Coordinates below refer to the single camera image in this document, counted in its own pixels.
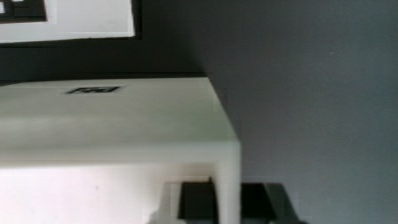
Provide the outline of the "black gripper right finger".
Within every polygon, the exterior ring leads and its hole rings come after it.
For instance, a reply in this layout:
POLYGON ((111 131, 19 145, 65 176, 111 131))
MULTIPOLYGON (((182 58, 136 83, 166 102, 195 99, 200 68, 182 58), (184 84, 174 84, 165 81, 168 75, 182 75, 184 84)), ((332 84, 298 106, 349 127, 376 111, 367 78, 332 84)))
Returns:
POLYGON ((309 224, 298 218, 280 183, 241 184, 241 224, 309 224))

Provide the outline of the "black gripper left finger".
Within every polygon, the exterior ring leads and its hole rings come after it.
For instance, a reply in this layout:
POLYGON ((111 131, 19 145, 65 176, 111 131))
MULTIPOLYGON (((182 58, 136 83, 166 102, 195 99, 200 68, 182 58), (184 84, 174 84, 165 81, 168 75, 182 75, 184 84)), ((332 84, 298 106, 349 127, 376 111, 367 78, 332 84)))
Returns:
POLYGON ((186 224, 218 224, 216 194, 211 182, 181 184, 177 218, 186 224))

